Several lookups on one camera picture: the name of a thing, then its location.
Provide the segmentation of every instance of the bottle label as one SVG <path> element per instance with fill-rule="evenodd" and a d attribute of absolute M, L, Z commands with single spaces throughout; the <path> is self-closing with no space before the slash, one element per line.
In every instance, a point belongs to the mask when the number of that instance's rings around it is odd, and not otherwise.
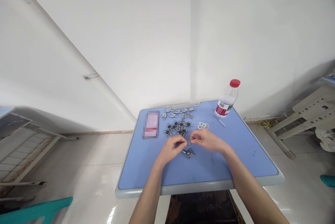
<path fill-rule="evenodd" d="M 221 116 L 226 116 L 232 107 L 233 105 L 227 105 L 219 100 L 215 111 Z"/>

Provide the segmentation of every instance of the person's left hand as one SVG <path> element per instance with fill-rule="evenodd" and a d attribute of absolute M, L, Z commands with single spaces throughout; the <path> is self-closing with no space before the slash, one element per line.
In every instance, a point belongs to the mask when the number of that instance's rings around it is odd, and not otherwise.
<path fill-rule="evenodd" d="M 167 139 L 156 161 L 160 165 L 165 166 L 167 163 L 173 160 L 186 146 L 187 141 L 181 135 L 170 137 Z"/>

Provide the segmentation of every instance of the plastic water bottle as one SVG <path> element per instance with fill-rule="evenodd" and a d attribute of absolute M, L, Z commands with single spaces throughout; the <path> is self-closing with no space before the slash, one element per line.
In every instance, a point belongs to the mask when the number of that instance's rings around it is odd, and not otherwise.
<path fill-rule="evenodd" d="M 240 85 L 240 81 L 233 79 L 230 81 L 230 85 L 224 90 L 224 94 L 220 97 L 216 110 L 215 116 L 218 118 L 225 118 L 230 109 L 233 107 L 238 95 L 237 87 Z"/>

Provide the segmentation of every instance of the phone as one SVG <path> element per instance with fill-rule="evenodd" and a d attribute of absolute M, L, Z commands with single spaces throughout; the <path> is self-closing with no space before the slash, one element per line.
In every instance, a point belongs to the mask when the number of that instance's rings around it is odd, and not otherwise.
<path fill-rule="evenodd" d="M 154 139 L 158 137 L 159 111 L 148 111 L 146 124 L 143 129 L 144 139 Z"/>

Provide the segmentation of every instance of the red bottle cap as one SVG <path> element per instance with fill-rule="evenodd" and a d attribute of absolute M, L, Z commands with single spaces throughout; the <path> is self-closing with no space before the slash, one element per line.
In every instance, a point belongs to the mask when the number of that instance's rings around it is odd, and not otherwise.
<path fill-rule="evenodd" d="M 237 87 L 239 87 L 240 83 L 241 83 L 241 82 L 240 82 L 238 79 L 232 79 L 232 80 L 230 81 L 230 86 L 231 86 L 231 87 L 235 87 L 235 88 L 237 88 Z"/>

